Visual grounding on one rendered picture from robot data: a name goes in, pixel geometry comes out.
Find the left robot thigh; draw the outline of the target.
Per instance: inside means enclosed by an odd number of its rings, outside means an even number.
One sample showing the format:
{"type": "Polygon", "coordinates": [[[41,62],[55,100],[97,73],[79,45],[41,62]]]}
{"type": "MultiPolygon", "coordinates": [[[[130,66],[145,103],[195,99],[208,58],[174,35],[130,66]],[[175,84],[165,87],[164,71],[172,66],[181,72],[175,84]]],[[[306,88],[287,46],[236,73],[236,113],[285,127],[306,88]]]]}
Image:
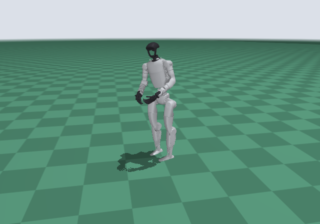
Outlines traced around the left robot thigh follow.
{"type": "Polygon", "coordinates": [[[165,103],[165,107],[164,107],[163,120],[164,120],[165,129],[166,129],[166,131],[169,132],[169,134],[171,133],[172,129],[175,128],[172,125],[173,125],[173,120],[174,120],[173,109],[176,106],[177,106],[176,101],[174,101],[174,100],[172,100],[170,98],[166,99],[166,103],[165,103]]]}

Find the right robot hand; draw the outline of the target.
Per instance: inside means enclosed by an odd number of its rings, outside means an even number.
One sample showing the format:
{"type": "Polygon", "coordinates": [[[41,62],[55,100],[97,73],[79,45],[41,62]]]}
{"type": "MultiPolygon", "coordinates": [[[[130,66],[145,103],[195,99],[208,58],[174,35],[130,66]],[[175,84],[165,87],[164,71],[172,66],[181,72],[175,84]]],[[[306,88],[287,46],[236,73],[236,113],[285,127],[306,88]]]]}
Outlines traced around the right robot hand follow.
{"type": "Polygon", "coordinates": [[[143,104],[143,103],[141,102],[141,97],[142,97],[143,95],[140,93],[140,91],[138,91],[135,96],[136,96],[135,98],[136,98],[137,102],[140,103],[140,104],[143,104]]]}

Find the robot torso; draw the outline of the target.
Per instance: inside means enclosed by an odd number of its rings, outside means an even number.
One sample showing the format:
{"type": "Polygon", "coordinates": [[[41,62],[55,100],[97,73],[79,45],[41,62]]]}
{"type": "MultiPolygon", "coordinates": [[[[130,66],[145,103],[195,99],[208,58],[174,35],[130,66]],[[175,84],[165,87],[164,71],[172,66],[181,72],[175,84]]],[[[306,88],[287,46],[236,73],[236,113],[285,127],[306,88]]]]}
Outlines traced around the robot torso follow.
{"type": "MultiPolygon", "coordinates": [[[[149,59],[149,62],[146,66],[153,86],[155,88],[159,88],[157,89],[159,91],[160,88],[162,88],[166,83],[168,83],[170,77],[167,73],[167,69],[163,65],[163,61],[165,59],[156,58],[157,61],[154,62],[152,60],[149,59]]],[[[161,97],[156,99],[156,102],[161,105],[165,105],[167,102],[167,98],[170,98],[170,94],[165,92],[161,97]]]]}

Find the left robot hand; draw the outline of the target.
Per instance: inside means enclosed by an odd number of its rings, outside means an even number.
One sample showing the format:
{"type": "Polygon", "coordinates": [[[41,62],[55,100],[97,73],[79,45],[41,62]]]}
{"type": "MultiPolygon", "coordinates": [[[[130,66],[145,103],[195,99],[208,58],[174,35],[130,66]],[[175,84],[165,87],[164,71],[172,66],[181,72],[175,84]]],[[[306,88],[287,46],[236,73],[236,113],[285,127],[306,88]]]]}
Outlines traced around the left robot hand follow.
{"type": "Polygon", "coordinates": [[[153,95],[153,96],[146,96],[148,99],[143,99],[143,101],[144,101],[146,104],[150,104],[150,103],[154,102],[157,98],[159,98],[158,95],[159,95],[160,93],[161,93],[161,92],[158,91],[158,92],[156,92],[155,95],[153,95]]]}

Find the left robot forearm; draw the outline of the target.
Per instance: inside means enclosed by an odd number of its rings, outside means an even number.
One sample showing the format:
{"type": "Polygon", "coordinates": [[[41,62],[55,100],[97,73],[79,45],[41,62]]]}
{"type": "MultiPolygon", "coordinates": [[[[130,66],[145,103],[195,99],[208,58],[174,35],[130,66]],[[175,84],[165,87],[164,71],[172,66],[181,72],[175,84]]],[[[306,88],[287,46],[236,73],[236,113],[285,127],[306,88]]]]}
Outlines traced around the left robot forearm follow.
{"type": "MultiPolygon", "coordinates": [[[[160,88],[160,94],[158,95],[158,97],[162,97],[163,94],[168,91],[169,89],[171,89],[173,87],[173,85],[175,84],[175,79],[170,79],[170,81],[168,83],[166,83],[162,88],[160,88]]],[[[158,92],[158,91],[157,91],[158,92]]]]}

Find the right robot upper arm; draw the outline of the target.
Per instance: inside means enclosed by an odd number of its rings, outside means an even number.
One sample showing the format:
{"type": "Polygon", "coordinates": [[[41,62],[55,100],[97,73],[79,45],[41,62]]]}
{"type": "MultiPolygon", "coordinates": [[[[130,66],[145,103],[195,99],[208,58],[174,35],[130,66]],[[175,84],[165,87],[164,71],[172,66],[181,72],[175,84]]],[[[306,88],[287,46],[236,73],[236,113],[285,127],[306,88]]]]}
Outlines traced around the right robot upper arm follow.
{"type": "Polygon", "coordinates": [[[142,81],[141,83],[144,84],[145,86],[148,85],[148,81],[147,81],[147,78],[148,78],[148,68],[147,68],[147,63],[144,63],[142,65],[142,81]]]}

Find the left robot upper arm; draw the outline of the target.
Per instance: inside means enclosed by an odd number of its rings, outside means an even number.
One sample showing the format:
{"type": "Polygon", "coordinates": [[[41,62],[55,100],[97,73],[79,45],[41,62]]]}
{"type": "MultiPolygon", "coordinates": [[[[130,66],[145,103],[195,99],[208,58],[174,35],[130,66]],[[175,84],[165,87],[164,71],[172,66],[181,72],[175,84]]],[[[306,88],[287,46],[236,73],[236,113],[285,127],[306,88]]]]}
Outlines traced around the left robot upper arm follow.
{"type": "MultiPolygon", "coordinates": [[[[173,70],[173,63],[171,60],[163,60],[163,66],[166,68],[167,70],[167,74],[169,75],[170,79],[175,79],[176,81],[176,78],[175,78],[175,74],[174,74],[174,70],[173,70]]],[[[170,79],[167,81],[169,82],[170,79]]],[[[176,82],[175,82],[176,83],[176,82]]]]}

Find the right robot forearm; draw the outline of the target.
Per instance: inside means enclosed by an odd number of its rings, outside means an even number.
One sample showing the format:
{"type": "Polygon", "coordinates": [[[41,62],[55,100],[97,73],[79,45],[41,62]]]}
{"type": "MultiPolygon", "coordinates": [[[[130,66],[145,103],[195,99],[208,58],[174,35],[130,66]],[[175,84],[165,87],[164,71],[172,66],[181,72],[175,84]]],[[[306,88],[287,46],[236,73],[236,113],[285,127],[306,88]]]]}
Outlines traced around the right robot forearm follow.
{"type": "Polygon", "coordinates": [[[143,95],[143,93],[144,93],[145,88],[146,88],[146,86],[145,86],[144,84],[142,84],[142,81],[141,81],[138,91],[140,91],[140,93],[141,93],[142,95],[143,95]]]}

